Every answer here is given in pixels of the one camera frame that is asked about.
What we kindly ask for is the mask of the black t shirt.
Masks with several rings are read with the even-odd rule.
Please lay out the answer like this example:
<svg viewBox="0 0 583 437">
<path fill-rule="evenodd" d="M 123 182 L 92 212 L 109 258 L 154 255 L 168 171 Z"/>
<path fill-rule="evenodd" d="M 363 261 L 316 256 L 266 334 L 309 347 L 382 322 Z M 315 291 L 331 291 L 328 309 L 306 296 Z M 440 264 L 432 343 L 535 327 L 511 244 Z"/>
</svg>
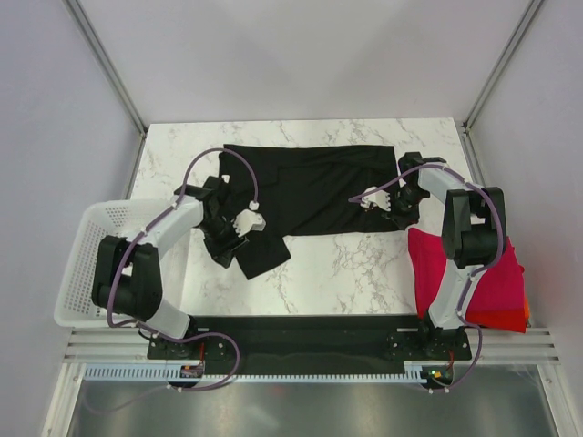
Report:
<svg viewBox="0 0 583 437">
<path fill-rule="evenodd" d="M 291 258 L 284 240 L 345 233 L 392 232 L 381 210 L 366 211 L 350 198 L 379 187 L 397 175 L 394 148 L 251 147 L 227 144 L 219 154 L 219 173 L 229 178 L 223 210 L 234 217 L 253 199 L 266 221 L 252 232 L 236 260 L 254 279 Z"/>
</svg>

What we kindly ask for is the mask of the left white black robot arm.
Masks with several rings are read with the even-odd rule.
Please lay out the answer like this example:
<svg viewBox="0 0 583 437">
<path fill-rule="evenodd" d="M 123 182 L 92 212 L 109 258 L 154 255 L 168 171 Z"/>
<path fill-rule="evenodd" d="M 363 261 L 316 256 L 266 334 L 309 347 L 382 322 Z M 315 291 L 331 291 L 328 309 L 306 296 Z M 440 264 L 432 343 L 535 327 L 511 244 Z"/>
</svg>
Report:
<svg viewBox="0 0 583 437">
<path fill-rule="evenodd" d="M 107 311 L 118 314 L 169 337 L 168 346 L 180 358 L 199 350 L 199 334 L 190 330 L 189 314 L 164 298 L 160 262 L 193 229 L 203 234 L 211 259 L 228 268 L 247 238 L 238 234 L 233 220 L 224 215 L 230 194 L 223 178 L 209 177 L 204 185 L 186 186 L 176 207 L 167 208 L 135 237 L 104 237 L 98 246 L 91 299 Z"/>
</svg>

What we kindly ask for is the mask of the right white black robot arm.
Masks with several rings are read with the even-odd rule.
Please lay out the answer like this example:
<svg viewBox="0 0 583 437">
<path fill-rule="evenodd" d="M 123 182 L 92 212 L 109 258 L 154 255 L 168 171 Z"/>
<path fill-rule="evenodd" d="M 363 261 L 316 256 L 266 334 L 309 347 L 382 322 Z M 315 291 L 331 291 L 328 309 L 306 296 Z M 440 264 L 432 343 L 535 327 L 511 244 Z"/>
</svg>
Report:
<svg viewBox="0 0 583 437">
<path fill-rule="evenodd" d="M 450 347 L 446 330 L 466 325 L 465 314 L 479 280 L 506 251 L 505 196 L 501 188 L 465 181 L 442 158 L 408 152 L 398 167 L 404 184 L 391 194 L 388 213 L 397 228 L 419 221 L 419 204 L 426 198 L 437 198 L 444 205 L 445 272 L 424 316 L 431 327 L 422 330 L 416 342 L 425 357 L 434 359 Z"/>
</svg>

